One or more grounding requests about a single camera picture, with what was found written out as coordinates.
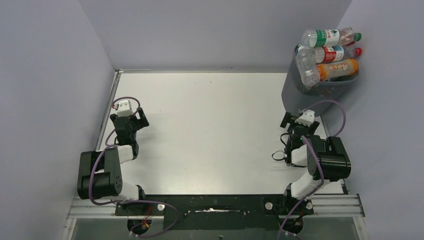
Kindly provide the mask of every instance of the empty bottle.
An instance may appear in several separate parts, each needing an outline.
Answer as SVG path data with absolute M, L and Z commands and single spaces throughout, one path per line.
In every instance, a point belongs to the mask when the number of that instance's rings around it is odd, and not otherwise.
M 314 86 L 320 81 L 320 71 L 315 63 L 315 51 L 312 48 L 296 48 L 296 64 L 302 83 Z
M 350 58 L 344 61 L 318 64 L 319 80 L 327 81 L 331 78 L 355 74 L 359 71 L 359 63 Z
M 317 64 L 353 59 L 362 54 L 362 48 L 352 46 L 320 46 L 315 47 L 314 51 Z
M 362 34 L 355 33 L 351 27 L 340 30 L 306 30 L 300 44 L 306 48 L 345 46 L 361 38 Z

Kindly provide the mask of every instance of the gray wall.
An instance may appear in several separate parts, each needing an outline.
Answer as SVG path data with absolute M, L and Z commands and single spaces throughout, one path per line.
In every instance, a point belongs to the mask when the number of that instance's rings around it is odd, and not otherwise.
M 79 0 L 115 69 L 287 69 L 352 0 Z
M 112 65 L 77 0 L 0 3 L 0 239 L 58 239 Z
M 341 133 L 375 240 L 423 239 L 424 1 L 353 0 L 339 27 L 363 33 L 360 78 L 341 103 Z M 330 132 L 338 109 L 325 114 Z

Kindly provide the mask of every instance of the white tabletop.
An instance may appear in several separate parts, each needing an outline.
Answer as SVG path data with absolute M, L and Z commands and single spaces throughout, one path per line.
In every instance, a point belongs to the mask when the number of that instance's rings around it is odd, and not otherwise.
M 285 73 L 123 73 L 115 99 L 139 99 L 150 122 L 137 132 L 138 158 L 121 165 L 123 180 L 146 194 L 282 194 L 306 172 L 271 158 L 284 148 L 279 138 L 285 132 L 280 128 L 285 78 Z M 103 141 L 112 130 L 109 120 Z M 322 124 L 315 134 L 325 138 Z M 319 193 L 343 191 L 334 182 Z

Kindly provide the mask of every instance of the bottle cap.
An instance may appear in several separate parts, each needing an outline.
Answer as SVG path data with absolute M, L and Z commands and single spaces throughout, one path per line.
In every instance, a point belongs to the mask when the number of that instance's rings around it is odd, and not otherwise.
M 360 56 L 362 54 L 362 48 L 360 47 L 355 47 L 355 51 L 356 51 L 356 56 Z
M 358 32 L 358 33 L 355 33 L 355 36 L 353 37 L 353 40 L 355 42 L 357 42 L 357 41 L 361 40 L 361 38 L 362 38 L 362 34 Z

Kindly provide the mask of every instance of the trash bin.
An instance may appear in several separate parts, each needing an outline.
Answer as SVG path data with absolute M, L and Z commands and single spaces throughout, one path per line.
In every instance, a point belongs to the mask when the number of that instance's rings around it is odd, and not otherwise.
M 285 111 L 297 114 L 299 110 L 308 108 L 321 100 L 337 100 L 355 82 L 357 77 L 358 73 L 350 76 L 341 76 L 337 81 L 320 81 L 314 86 L 305 86 L 299 74 L 296 56 L 293 54 L 281 92 Z M 311 110 L 315 111 L 315 116 L 320 116 L 330 105 L 331 103 L 322 103 Z

